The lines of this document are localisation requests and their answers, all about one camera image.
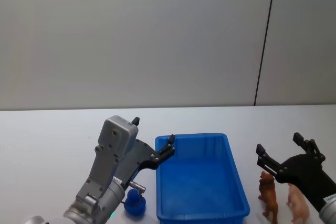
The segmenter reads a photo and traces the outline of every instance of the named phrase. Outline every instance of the blue plastic bin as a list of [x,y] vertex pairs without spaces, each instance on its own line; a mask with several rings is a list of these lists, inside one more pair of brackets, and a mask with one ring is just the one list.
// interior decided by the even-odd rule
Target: blue plastic bin
[[[169,136],[155,139],[159,150]],[[156,170],[161,224],[241,224],[249,205],[225,134],[176,135],[173,157]]]

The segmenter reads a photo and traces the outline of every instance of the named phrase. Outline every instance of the table surface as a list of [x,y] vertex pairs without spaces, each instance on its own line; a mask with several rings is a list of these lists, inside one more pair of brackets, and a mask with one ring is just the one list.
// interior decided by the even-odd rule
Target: table surface
[[[94,147],[105,119],[140,117],[138,138],[154,147],[159,135],[222,132],[227,134],[250,205],[244,224],[269,223],[258,200],[256,145],[277,161],[302,153],[294,132],[317,141],[327,157],[324,171],[336,180],[336,105],[213,108],[105,109],[0,112],[0,223],[24,223],[31,215],[62,216],[87,178]],[[158,224],[155,171],[143,170],[135,181],[147,188],[145,216],[137,223]],[[276,184],[279,224],[291,223],[287,184]],[[322,223],[310,206],[309,223]],[[108,223],[133,223],[119,206]]]

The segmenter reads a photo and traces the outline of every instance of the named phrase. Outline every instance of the animal figurine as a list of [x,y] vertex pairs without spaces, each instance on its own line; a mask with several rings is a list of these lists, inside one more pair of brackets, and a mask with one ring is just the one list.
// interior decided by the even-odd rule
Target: animal figurine
[[309,207],[306,203],[305,197],[300,189],[295,185],[288,185],[289,192],[287,206],[289,206],[293,212],[292,222],[295,223],[297,219],[302,218],[302,224],[306,224],[306,221],[309,217]]
[[273,213],[272,224],[278,223],[278,203],[277,196],[275,194],[275,184],[274,178],[271,174],[265,173],[264,171],[260,176],[259,180],[259,191],[261,195],[259,199],[263,200],[266,203],[266,210],[262,213],[266,218],[268,218],[269,213]]

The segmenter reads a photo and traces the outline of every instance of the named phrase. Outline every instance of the white wall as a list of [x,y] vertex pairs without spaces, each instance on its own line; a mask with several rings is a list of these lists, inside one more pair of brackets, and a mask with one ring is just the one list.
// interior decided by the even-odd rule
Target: white wall
[[252,105],[270,0],[0,0],[0,109]]
[[257,105],[336,103],[336,0],[273,0]]

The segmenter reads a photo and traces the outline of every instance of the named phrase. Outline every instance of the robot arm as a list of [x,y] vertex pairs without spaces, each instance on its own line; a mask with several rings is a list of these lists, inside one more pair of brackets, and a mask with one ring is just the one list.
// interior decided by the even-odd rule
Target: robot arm
[[156,152],[136,139],[138,125],[139,118],[132,123],[117,115],[105,120],[89,177],[64,217],[46,222],[35,216],[26,224],[105,224],[123,200],[128,186],[143,193],[145,188],[133,182],[134,177],[142,169],[157,169],[173,156],[175,136],[171,135]]
[[315,141],[304,140],[295,133],[293,141],[306,153],[290,157],[282,164],[272,159],[261,144],[257,145],[258,165],[271,173],[279,183],[297,186],[310,203],[320,213],[326,224],[336,223],[336,184],[322,170],[326,160]]

